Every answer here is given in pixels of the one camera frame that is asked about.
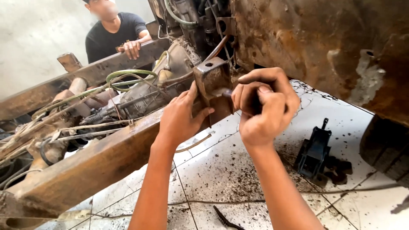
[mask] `person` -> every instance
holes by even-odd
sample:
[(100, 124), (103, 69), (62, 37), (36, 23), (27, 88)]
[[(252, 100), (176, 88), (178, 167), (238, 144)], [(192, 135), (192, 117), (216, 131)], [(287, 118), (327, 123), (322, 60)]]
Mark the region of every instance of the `person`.
[[(266, 68), (253, 70), (238, 81), (231, 98), (235, 108), (242, 110), (240, 136), (260, 179), (274, 230), (324, 229), (274, 149), (274, 138), (287, 128), (300, 105), (287, 76), (280, 68)], [(254, 90), (262, 112), (250, 116), (246, 111)], [(190, 90), (173, 98), (165, 107), (129, 230), (166, 229), (169, 172), (175, 150), (198, 132), (205, 117), (214, 112), (213, 108), (205, 108), (192, 118), (196, 96), (197, 86), (193, 82)]]
[[(88, 63), (117, 52), (125, 52), (130, 60), (137, 60), (140, 57), (141, 45), (152, 40), (144, 20), (136, 14), (118, 12), (115, 0), (83, 1), (85, 7), (99, 19), (85, 39)], [(149, 64), (140, 69), (151, 71), (152, 68), (153, 64)]]

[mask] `tile floor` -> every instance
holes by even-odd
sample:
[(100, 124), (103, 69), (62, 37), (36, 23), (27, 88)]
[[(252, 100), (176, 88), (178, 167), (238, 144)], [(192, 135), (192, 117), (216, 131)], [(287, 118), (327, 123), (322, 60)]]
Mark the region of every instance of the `tile floor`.
[[(301, 106), (292, 123), (275, 141), (277, 151), (298, 189), (302, 192), (330, 192), (354, 188), (369, 188), (394, 183), (359, 156), (359, 142), (372, 114), (324, 93), (312, 91), (299, 81), (292, 82), (301, 98)], [(304, 138), (309, 138), (314, 126), (329, 118), (327, 129), (332, 131), (330, 155), (352, 162), (353, 174), (346, 185), (324, 189), (310, 184), (293, 170), (295, 157)], [(179, 146), (183, 149), (211, 134), (212, 137), (188, 151), (175, 154), (169, 177), (169, 203), (183, 201), (239, 202), (216, 204), (233, 223), (245, 229), (272, 229), (267, 206), (256, 171), (238, 133), (240, 113), (206, 129)], [(132, 214), (141, 188), (146, 166), (123, 180), (107, 187), (78, 206), (103, 216)], [(397, 204), (409, 194), (398, 187), (374, 192), (339, 194), (303, 194), (305, 201), (330, 230), (395, 230), (407, 227), (409, 210), (391, 214)], [(37, 230), (102, 230), (127, 228), (129, 216), (108, 219), (92, 218), (51, 221)], [(226, 229), (217, 219), (213, 204), (185, 203), (168, 207), (169, 230)]]

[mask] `hand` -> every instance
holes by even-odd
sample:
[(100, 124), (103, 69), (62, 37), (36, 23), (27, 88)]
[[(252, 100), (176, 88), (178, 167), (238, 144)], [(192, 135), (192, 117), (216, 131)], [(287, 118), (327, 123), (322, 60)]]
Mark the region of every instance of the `hand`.
[(141, 50), (141, 43), (139, 42), (139, 40), (126, 42), (124, 43), (122, 47), (118, 48), (118, 51), (125, 52), (130, 60), (138, 59), (140, 50)]
[(289, 125), (300, 99), (281, 68), (253, 70), (238, 81), (231, 95), (234, 107), (246, 109), (255, 88), (263, 106), (261, 114), (253, 117), (242, 112), (239, 131), (244, 145), (247, 149), (272, 148), (274, 138)]
[(198, 88), (193, 81), (188, 91), (171, 100), (163, 111), (156, 140), (159, 139), (161, 143), (169, 144), (176, 149), (199, 131), (204, 119), (214, 112), (214, 108), (205, 108), (192, 118), (192, 106), (197, 93)]

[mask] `black t-shirt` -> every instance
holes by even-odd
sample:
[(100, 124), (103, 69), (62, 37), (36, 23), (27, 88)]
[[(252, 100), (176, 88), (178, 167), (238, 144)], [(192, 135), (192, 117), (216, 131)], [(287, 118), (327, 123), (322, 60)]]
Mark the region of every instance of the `black t-shirt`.
[(108, 32), (98, 21), (88, 32), (85, 39), (88, 63), (92, 63), (113, 54), (125, 42), (139, 39), (139, 33), (146, 30), (144, 20), (136, 14), (120, 12), (121, 26), (116, 33)]

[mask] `white wall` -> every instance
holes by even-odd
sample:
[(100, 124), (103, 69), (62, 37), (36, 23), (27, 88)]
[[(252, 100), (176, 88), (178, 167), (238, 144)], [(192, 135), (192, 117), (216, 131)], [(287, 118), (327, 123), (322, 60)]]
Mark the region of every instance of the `white wall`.
[[(117, 6), (154, 20), (147, 0), (117, 0)], [(88, 63), (85, 36), (97, 20), (82, 0), (2, 0), (0, 21), (0, 100), (64, 74), (61, 54)]]

